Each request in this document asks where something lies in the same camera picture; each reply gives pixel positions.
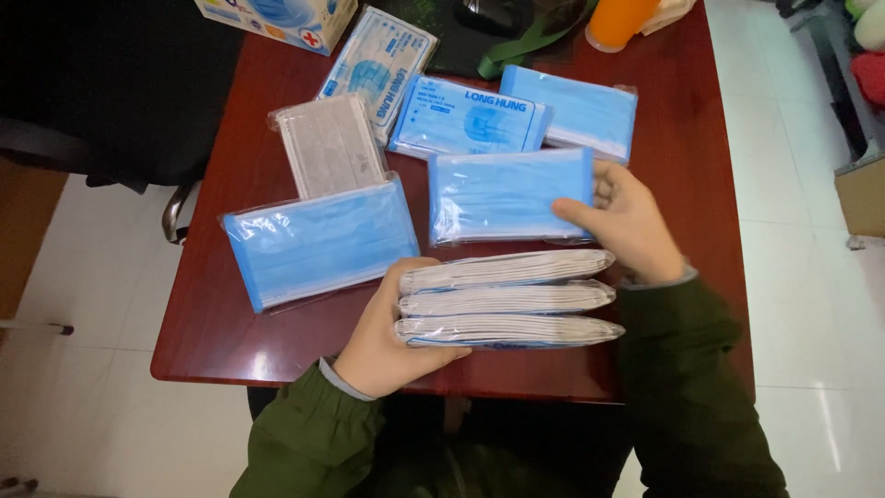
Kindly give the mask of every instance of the wooden table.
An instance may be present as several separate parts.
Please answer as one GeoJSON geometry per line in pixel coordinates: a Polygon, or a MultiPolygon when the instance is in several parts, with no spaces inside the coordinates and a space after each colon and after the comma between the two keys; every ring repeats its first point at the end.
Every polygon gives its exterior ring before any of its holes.
{"type": "MultiPolygon", "coordinates": [[[[573,41],[574,63],[535,69],[639,90],[630,167],[658,199],[682,251],[747,323],[741,237],[725,121],[704,4],[618,54],[573,41]]],[[[279,385],[323,354],[339,351],[375,285],[307,299],[276,315],[255,315],[219,226],[220,214],[297,197],[267,113],[312,100],[335,61],[249,35],[190,225],[151,374],[161,380],[279,385]]],[[[496,89],[497,83],[472,82],[496,89]]],[[[545,243],[427,249],[425,163],[388,153],[403,181],[423,255],[440,260],[550,249],[545,243]]],[[[617,320],[616,307],[596,315],[617,320]]],[[[616,401],[614,343],[550,351],[477,352],[415,382],[425,393],[616,401]]],[[[750,334],[730,355],[752,392],[750,334]]]]}

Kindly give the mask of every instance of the orange cup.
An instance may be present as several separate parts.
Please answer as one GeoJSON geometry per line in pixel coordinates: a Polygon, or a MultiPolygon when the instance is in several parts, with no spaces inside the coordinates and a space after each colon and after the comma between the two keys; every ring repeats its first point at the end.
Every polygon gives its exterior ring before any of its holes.
{"type": "Polygon", "coordinates": [[[660,0],[599,0],[584,35],[603,52],[621,51],[645,21],[651,19],[660,0]]]}

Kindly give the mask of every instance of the person's left hand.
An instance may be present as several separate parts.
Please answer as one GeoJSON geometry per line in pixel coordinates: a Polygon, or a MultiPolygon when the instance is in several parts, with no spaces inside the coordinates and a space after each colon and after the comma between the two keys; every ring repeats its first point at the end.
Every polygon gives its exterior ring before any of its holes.
{"type": "Polygon", "coordinates": [[[469,347],[408,347],[394,335],[399,277],[410,269],[438,264],[433,258],[403,258],[390,266],[332,365],[338,377],[362,394],[380,398],[471,353],[469,347]]]}

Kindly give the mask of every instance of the red cross logo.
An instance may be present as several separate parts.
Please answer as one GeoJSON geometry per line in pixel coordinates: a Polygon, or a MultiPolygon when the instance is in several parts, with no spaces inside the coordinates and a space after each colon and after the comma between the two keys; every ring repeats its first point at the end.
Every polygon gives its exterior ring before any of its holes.
{"type": "Polygon", "coordinates": [[[310,31],[308,31],[306,35],[302,36],[302,38],[304,38],[304,40],[309,45],[311,45],[311,47],[315,47],[317,46],[317,43],[319,43],[319,38],[314,38],[313,33],[311,33],[310,31]]]}

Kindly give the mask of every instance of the black chair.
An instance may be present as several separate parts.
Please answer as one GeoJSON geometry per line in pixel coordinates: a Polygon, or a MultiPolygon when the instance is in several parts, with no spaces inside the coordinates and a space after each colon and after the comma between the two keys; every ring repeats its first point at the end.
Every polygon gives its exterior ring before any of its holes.
{"type": "Polygon", "coordinates": [[[0,0],[0,155],[89,186],[203,178],[245,32],[193,0],[0,0]]]}

